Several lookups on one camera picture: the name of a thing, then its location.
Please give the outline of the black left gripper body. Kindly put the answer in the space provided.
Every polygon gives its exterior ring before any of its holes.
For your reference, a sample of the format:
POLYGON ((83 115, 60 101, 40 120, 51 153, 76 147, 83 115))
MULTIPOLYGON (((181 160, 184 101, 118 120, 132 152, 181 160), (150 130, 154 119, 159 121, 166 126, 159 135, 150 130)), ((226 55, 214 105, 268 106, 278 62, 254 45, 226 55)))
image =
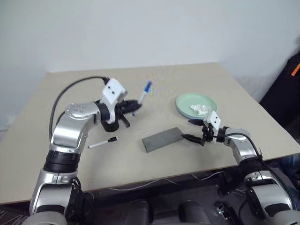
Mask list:
POLYGON ((116 115, 126 114, 129 112, 129 102, 122 101, 116 104, 116 115))

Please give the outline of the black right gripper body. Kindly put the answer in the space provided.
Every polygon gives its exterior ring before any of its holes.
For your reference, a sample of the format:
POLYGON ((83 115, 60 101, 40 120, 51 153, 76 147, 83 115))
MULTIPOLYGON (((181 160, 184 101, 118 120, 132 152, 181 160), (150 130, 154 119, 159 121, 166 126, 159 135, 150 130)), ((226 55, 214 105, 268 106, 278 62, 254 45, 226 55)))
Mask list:
POLYGON ((206 142, 217 142, 218 130, 215 129, 211 124, 206 125, 204 123, 202 128, 202 140, 201 145, 204 146, 206 142))

